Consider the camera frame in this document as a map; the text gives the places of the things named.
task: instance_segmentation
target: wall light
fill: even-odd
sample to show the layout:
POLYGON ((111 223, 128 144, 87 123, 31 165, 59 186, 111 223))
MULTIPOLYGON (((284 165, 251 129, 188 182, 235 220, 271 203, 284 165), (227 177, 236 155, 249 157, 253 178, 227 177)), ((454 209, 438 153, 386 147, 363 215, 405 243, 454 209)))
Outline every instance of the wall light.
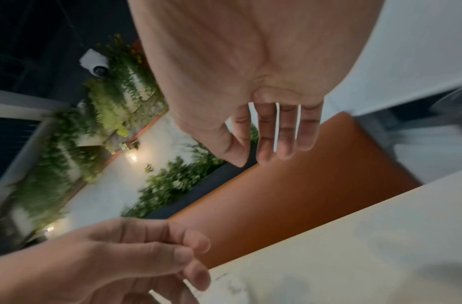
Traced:
POLYGON ((132 162, 138 162, 138 142, 125 141, 120 144, 126 158, 132 162))

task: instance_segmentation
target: table surface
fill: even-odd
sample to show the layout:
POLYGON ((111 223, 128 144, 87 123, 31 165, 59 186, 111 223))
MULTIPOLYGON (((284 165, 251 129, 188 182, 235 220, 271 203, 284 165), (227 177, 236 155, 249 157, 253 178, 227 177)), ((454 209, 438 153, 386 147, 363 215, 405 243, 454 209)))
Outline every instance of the table surface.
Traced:
POLYGON ((255 303, 462 303, 462 171, 211 270, 255 303))

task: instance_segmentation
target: outdoor light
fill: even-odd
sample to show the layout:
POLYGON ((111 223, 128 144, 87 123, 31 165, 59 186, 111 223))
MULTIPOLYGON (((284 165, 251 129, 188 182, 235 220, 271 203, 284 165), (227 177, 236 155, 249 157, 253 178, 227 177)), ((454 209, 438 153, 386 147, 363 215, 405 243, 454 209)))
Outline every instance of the outdoor light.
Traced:
POLYGON ((122 151, 126 158, 133 163, 138 162, 138 143, 136 142, 123 142, 120 144, 122 151))

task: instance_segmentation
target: hand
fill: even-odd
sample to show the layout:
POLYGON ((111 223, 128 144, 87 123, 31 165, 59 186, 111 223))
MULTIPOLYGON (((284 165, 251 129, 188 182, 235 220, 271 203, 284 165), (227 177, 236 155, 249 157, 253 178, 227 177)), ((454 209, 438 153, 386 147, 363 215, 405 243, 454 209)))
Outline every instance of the hand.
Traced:
POLYGON ((251 116, 257 159, 309 150, 324 96, 349 72, 383 0, 129 0, 152 71, 176 123, 216 156, 243 166, 251 116), (301 118, 295 140, 298 105, 301 118), (234 135, 224 122, 231 117, 234 135))
POLYGON ((195 258, 210 241, 178 224, 116 219, 0 258, 0 303, 198 304, 183 279, 206 290, 195 258))

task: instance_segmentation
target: security camera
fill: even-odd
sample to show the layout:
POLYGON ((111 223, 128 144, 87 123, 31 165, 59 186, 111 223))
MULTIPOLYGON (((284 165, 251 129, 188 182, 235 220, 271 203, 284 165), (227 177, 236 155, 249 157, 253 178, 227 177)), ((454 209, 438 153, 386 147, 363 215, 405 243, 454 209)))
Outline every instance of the security camera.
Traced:
POLYGON ((89 49, 79 63, 96 77, 106 77, 109 73, 108 59, 95 50, 89 49))

